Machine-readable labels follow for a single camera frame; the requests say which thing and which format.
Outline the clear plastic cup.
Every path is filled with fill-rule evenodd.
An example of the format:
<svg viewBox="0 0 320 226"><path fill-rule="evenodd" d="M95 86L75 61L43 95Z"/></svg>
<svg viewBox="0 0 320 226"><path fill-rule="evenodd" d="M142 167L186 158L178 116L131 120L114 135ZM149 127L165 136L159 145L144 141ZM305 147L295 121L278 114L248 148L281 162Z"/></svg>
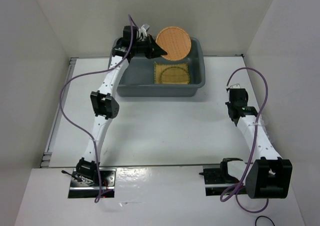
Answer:
<svg viewBox="0 0 320 226"><path fill-rule="evenodd" d="M258 119L258 124L261 126L267 126L269 124L269 119L265 115L260 115Z"/></svg>

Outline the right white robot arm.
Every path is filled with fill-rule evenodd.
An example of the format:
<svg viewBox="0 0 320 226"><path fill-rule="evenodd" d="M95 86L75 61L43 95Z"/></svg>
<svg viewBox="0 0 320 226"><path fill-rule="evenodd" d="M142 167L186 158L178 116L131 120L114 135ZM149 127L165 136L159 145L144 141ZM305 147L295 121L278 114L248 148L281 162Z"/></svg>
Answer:
<svg viewBox="0 0 320 226"><path fill-rule="evenodd" d="M219 177L229 183L237 182L221 194L220 200L227 201L244 187L251 199L284 199L289 192L293 165L275 150L261 120L253 106L248 106L246 89L235 84L226 89L225 103L228 115L242 133L250 154L247 162L239 158L224 158L220 163Z"/></svg>

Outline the round orange woven tray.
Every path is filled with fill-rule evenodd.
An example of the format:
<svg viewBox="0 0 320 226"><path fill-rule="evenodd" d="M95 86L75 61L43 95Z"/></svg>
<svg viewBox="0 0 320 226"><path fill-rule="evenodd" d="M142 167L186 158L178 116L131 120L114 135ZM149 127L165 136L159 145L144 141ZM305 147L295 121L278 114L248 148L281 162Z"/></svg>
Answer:
<svg viewBox="0 0 320 226"><path fill-rule="evenodd" d="M155 41L167 53L162 57L169 61L183 60L192 48L189 34L177 26L162 29L156 36Z"/></svg>

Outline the square bamboo mat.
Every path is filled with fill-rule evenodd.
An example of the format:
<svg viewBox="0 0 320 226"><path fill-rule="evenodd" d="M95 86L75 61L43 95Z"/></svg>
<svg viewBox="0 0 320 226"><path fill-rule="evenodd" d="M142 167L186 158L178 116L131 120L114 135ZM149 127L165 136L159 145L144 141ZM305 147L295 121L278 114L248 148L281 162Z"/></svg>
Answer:
<svg viewBox="0 0 320 226"><path fill-rule="evenodd" d="M191 82L188 63L154 63L154 83L165 85L187 85Z"/></svg>

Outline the round yellow bamboo tray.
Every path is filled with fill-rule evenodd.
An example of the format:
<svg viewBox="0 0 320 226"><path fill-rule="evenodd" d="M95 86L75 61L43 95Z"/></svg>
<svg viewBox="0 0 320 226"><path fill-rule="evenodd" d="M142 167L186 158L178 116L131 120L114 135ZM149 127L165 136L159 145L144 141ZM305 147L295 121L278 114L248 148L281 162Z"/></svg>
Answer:
<svg viewBox="0 0 320 226"><path fill-rule="evenodd" d="M181 66L170 66L159 73L156 82L158 84L186 85L190 83L190 75L187 69Z"/></svg>

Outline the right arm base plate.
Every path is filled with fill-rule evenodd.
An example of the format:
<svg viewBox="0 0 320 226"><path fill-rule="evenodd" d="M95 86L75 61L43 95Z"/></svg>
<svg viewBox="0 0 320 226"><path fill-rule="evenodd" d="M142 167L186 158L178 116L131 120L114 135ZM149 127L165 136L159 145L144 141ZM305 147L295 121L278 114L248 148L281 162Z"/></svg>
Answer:
<svg viewBox="0 0 320 226"><path fill-rule="evenodd" d="M199 175L203 176L206 196L220 196L226 188L239 182L235 177L225 175L219 164L204 165Z"/></svg>

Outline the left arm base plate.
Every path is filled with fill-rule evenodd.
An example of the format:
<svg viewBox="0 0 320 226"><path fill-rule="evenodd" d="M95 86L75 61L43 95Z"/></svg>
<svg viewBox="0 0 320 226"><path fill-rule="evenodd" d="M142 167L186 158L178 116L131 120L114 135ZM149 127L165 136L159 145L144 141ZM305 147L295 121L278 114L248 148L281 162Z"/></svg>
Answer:
<svg viewBox="0 0 320 226"><path fill-rule="evenodd" d="M115 168L101 168L101 190L102 198L113 198L115 196L115 183L116 183L116 172ZM68 198L69 199L87 199L96 198L99 194L99 182L98 179L93 181L86 179L76 173L73 169L71 175Z"/></svg>

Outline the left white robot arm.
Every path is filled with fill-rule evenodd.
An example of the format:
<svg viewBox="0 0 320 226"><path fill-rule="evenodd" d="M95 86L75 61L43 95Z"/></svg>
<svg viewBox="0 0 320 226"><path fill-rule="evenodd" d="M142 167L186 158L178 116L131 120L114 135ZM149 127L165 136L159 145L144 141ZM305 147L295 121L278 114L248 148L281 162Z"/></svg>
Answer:
<svg viewBox="0 0 320 226"><path fill-rule="evenodd" d="M130 26L124 27L122 37L112 48L109 71L98 90L90 94L94 123L90 141L76 165L76 173L88 186L94 186L100 181L101 174L98 168L102 146L111 122L119 113L120 106L116 101L116 91L131 59L136 54L144 54L147 59L167 54L148 34L149 28L148 24L143 24L139 28L134 26L133 31Z"/></svg>

